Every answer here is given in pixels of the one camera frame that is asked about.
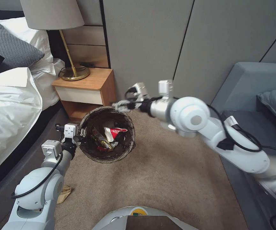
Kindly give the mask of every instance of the snack wrapper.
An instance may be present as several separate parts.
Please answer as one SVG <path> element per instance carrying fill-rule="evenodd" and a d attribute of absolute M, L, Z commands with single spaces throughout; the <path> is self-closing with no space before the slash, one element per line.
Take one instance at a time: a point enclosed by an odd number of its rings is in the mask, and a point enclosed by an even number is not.
<path fill-rule="evenodd" d="M 92 130 L 92 137 L 105 149 L 104 151 L 109 152 L 113 150 L 113 147 L 108 142 L 108 140 L 102 134 L 100 134 L 100 132 L 96 128 L 93 128 Z"/>
<path fill-rule="evenodd" d="M 107 140 L 109 142 L 113 142 L 120 132 L 127 132 L 127 129 L 122 129 L 122 128 L 107 128 L 107 127 L 104 127 L 104 129 L 105 129 L 105 135 L 106 135 Z"/>

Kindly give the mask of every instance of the beige carpet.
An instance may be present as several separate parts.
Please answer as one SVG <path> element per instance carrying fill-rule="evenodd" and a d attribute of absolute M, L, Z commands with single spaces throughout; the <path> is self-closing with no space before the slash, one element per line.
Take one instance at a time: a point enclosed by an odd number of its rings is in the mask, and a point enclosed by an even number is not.
<path fill-rule="evenodd" d="M 219 156 L 200 138 L 182 138 L 132 112 L 136 148 L 100 164 L 77 149 L 65 183 L 73 192 L 55 212 L 58 230 L 91 229 L 128 205 L 157 208 L 201 230 L 247 229 Z"/>

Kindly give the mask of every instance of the wooden nightstand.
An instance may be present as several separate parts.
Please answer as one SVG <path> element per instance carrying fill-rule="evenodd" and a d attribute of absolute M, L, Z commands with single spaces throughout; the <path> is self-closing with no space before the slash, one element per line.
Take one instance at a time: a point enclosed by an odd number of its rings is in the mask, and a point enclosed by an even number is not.
<path fill-rule="evenodd" d="M 82 80 L 65 81 L 58 78 L 52 83 L 73 122 L 80 122 L 91 110 L 100 106 L 110 106 L 116 101 L 113 70 L 89 69 L 90 75 Z"/>

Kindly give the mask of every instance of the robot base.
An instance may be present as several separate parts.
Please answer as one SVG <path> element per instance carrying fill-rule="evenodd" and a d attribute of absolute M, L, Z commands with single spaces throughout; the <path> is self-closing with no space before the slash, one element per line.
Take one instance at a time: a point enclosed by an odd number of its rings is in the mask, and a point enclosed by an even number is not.
<path fill-rule="evenodd" d="M 126 229 L 128 218 L 135 215 L 147 215 L 147 216 L 164 216 L 168 217 L 172 222 L 176 224 L 176 229 L 183 230 L 197 230 L 196 228 L 180 221 L 176 217 L 172 217 L 164 211 L 144 207 L 144 206 L 127 206 L 114 211 L 111 211 L 101 219 L 92 230 L 121 230 Z"/>

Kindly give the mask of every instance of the trash bag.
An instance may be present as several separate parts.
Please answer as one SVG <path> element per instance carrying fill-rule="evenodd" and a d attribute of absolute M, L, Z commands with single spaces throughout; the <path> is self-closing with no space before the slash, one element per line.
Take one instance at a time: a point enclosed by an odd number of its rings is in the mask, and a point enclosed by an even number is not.
<path fill-rule="evenodd" d="M 105 136 L 104 127 L 127 129 L 127 132 L 121 134 L 118 145 L 110 152 L 99 151 L 97 149 L 98 145 L 91 137 L 93 128 L 96 128 Z M 79 147 L 87 157 L 96 162 L 114 163 L 122 160 L 136 146 L 135 128 L 131 118 L 126 113 L 118 112 L 110 106 L 103 106 L 90 111 L 82 119 L 79 125 L 79 132 L 81 129 L 86 130 L 86 136 L 81 139 Z"/>

